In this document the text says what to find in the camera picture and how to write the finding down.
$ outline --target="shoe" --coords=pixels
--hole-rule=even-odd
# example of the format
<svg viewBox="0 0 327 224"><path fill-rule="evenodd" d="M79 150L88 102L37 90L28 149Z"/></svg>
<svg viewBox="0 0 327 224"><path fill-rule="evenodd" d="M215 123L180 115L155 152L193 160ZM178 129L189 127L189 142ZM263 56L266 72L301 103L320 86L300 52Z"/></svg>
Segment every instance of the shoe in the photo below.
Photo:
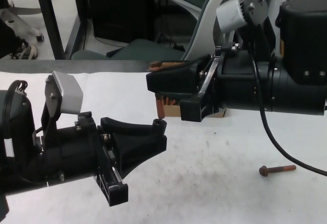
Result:
<svg viewBox="0 0 327 224"><path fill-rule="evenodd" d="M37 48L33 44L28 44L26 41L11 54L11 59L27 59L32 60L37 58Z"/></svg>

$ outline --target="chair caster wheel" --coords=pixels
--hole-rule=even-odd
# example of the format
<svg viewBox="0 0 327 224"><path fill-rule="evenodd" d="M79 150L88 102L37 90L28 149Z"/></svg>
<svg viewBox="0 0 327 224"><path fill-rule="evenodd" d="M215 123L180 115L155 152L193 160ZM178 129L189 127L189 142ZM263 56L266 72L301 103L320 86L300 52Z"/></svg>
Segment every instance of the chair caster wheel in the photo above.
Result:
<svg viewBox="0 0 327 224"><path fill-rule="evenodd" d="M44 42L44 36L41 34L40 36L36 36L37 42Z"/></svg>

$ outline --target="chair backrest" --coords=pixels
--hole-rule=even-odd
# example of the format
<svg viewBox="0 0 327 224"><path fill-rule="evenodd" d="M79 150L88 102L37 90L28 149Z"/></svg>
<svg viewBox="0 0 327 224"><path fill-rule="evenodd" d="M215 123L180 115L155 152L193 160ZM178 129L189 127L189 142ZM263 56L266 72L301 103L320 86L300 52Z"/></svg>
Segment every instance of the chair backrest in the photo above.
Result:
<svg viewBox="0 0 327 224"><path fill-rule="evenodd" d="M217 18L216 9L226 1L228 0L206 0L204 2L190 44L182 60L193 60L205 54L214 53L216 47L213 31Z"/></svg>

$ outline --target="cardboard box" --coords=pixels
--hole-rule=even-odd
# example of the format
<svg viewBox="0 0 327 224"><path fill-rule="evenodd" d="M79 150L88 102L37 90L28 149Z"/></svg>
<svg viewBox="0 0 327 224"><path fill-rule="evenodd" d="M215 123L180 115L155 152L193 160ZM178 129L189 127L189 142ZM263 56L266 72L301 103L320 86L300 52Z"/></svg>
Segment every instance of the cardboard box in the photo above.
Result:
<svg viewBox="0 0 327 224"><path fill-rule="evenodd" d="M163 109L165 111L165 117L180 117L180 106L179 103L176 103L175 105L167 105L166 104L166 98L163 98ZM227 109L222 109L219 113L215 113L212 115L209 115L209 118L223 118L225 117Z"/></svg>

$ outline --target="black metal frame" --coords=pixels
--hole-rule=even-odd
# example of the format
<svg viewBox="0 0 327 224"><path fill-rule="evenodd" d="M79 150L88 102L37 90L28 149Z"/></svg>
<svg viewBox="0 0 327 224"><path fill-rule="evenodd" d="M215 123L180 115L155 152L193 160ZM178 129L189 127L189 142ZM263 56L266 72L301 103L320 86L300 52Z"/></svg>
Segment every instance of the black metal frame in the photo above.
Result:
<svg viewBox="0 0 327 224"><path fill-rule="evenodd" d="M56 15L53 9L51 0L39 0L42 10L46 30L49 35L52 51L56 60L69 60L72 55L78 50L82 37L86 31L87 24L87 0L75 0L77 6L77 17L69 37L67 47L64 50Z"/></svg>

